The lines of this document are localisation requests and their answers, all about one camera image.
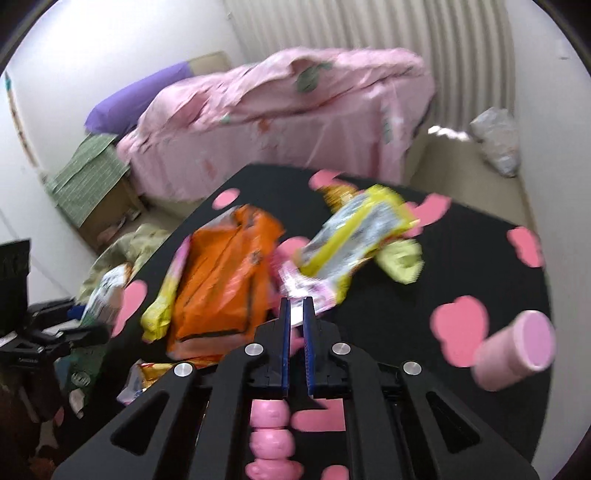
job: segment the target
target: pink bedsheet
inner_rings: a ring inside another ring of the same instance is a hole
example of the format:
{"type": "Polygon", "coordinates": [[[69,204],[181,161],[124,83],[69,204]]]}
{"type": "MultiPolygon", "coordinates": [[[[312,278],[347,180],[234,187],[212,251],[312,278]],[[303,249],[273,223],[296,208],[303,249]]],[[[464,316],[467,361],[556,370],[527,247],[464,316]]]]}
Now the pink bedsheet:
{"type": "Polygon", "coordinates": [[[418,55],[292,48],[162,90],[118,144],[140,193],[207,197],[249,163],[399,183],[434,94],[418,55]]]}

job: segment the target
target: black table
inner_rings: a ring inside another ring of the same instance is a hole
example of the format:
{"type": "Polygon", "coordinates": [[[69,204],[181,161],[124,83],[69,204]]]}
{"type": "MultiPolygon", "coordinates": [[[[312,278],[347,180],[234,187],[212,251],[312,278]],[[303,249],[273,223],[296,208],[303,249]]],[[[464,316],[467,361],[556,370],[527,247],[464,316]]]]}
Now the black table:
{"type": "MultiPolygon", "coordinates": [[[[109,344],[84,418],[68,418],[62,429],[60,436],[72,449],[122,409],[115,397],[135,361],[170,361],[165,356],[164,340],[151,345],[141,341],[139,318],[154,301],[181,241],[219,215],[212,209],[213,199],[228,188],[238,188],[241,193],[233,205],[250,203],[274,215],[285,227],[284,238],[312,238],[331,215],[322,195],[308,186],[313,174],[311,170],[289,167],[243,168],[205,200],[146,263],[136,277],[148,284],[144,304],[109,344]]],[[[360,189],[376,183],[340,178],[360,189]]],[[[421,203],[426,196],[408,188],[395,189],[407,201],[421,203]]],[[[530,268],[517,258],[506,239],[512,228],[514,225],[504,220],[454,203],[441,220],[425,227],[416,239],[423,248],[425,267],[415,284],[397,284],[374,262],[368,262],[354,275],[346,300],[326,318],[339,326],[344,341],[366,350],[378,362],[399,365],[408,359],[418,361],[531,461],[548,403],[550,370],[503,391],[486,392],[474,383],[469,368],[447,363],[429,327],[436,307],[464,295],[476,297],[486,306],[489,335],[508,325],[523,310],[539,310],[550,317],[544,270],[530,268]]],[[[294,372],[300,382],[301,375],[301,370],[294,372]]],[[[345,445],[342,433],[305,435],[305,444],[296,437],[298,455],[313,455],[315,447],[327,440],[335,446],[345,445]]],[[[339,460],[335,455],[326,459],[326,466],[339,460]]]]}

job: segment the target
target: pink cup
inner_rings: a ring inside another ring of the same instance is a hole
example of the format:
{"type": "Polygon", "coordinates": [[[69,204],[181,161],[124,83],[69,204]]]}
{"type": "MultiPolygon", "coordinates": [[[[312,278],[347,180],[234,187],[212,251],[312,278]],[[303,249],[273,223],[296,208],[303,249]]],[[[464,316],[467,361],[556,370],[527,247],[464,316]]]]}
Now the pink cup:
{"type": "Polygon", "coordinates": [[[501,390],[546,370],[555,353],[556,337],[548,317],[526,310],[482,342],[475,353],[472,376],[484,390],[501,390]]]}

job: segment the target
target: metal screw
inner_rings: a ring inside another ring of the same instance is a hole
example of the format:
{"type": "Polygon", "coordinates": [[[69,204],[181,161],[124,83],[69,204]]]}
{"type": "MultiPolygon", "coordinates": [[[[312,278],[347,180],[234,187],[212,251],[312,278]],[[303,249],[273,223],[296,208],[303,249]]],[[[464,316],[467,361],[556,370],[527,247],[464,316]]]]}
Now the metal screw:
{"type": "Polygon", "coordinates": [[[193,366],[191,364],[186,363],[186,362],[183,364],[178,364],[176,367],[174,367],[174,374],[177,377],[186,377],[192,371],[193,371],[193,366]]]}
{"type": "Polygon", "coordinates": [[[402,368],[409,375],[418,375],[423,371],[421,365],[416,362],[406,362],[402,368]]]}
{"type": "Polygon", "coordinates": [[[249,345],[246,345],[246,347],[244,348],[246,354],[250,356],[260,355],[263,350],[264,348],[260,343],[250,343],[249,345]]]}
{"type": "Polygon", "coordinates": [[[351,351],[351,347],[346,343],[339,342],[333,345],[333,352],[337,355],[347,355],[351,351]]]}

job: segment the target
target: pink toy figure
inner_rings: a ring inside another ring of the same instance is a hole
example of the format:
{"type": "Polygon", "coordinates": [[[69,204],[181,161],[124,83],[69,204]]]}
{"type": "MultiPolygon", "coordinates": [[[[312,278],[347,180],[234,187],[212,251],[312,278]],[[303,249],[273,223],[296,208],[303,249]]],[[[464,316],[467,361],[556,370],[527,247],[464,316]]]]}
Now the pink toy figure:
{"type": "Polygon", "coordinates": [[[251,406],[251,450],[256,457],[245,472],[251,480],[298,480],[304,467],[287,458],[296,451],[289,430],[290,408],[284,400],[253,400],[251,406]]]}
{"type": "Polygon", "coordinates": [[[290,408],[285,400],[253,400],[251,427],[256,429],[280,429],[290,422],[290,408]]]}
{"type": "Polygon", "coordinates": [[[296,452],[296,442],[289,430],[261,429],[251,433],[251,450],[256,458],[277,460],[296,452]]]}
{"type": "Polygon", "coordinates": [[[256,459],[245,468],[252,480],[298,480],[304,473],[304,467],[293,460],[256,459]]]}

